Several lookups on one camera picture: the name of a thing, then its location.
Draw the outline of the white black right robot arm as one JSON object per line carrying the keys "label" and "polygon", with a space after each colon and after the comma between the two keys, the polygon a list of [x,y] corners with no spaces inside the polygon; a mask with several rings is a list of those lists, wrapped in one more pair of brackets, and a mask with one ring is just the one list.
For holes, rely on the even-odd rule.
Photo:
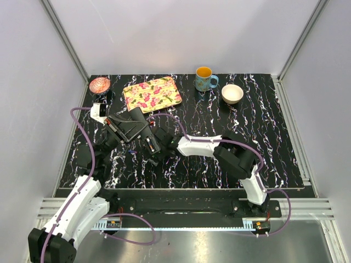
{"label": "white black right robot arm", "polygon": [[153,153],[150,162],[158,165],[171,156],[203,156],[217,160],[221,171],[239,180],[245,189],[248,209],[251,214],[261,217],[269,210],[270,197],[259,177],[260,161],[257,152],[235,139],[235,133],[228,131],[213,137],[172,135],[162,128],[152,128],[160,150]]}

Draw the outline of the black remote control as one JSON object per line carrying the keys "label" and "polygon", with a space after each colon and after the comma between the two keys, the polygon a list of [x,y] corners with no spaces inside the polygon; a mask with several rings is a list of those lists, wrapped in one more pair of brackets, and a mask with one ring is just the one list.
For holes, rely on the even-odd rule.
{"label": "black remote control", "polygon": [[161,151],[161,146],[158,144],[154,134],[148,135],[145,138],[146,148],[151,155]]}

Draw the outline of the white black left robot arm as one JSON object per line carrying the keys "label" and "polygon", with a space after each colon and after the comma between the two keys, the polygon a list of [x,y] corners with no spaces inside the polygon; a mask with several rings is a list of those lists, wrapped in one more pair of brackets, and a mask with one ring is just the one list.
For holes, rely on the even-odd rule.
{"label": "white black left robot arm", "polygon": [[98,229],[108,236],[122,224],[125,213],[120,209],[118,195],[103,189],[109,171],[106,158],[120,144],[139,138],[150,140],[152,132],[138,107],[129,112],[128,119],[108,116],[104,104],[94,104],[89,111],[109,134],[93,145],[83,126],[77,124],[86,139],[77,159],[85,172],[54,216],[42,228],[30,232],[31,262],[74,262],[78,247],[90,230]]}

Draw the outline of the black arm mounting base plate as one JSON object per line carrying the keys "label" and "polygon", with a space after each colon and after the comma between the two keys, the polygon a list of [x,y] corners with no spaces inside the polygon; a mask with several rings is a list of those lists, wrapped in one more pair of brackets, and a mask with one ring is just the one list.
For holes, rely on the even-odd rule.
{"label": "black arm mounting base plate", "polygon": [[244,190],[220,189],[148,189],[107,190],[112,197],[110,212],[146,215],[220,214],[235,218],[281,219],[278,201],[270,199],[267,213],[251,213]]}

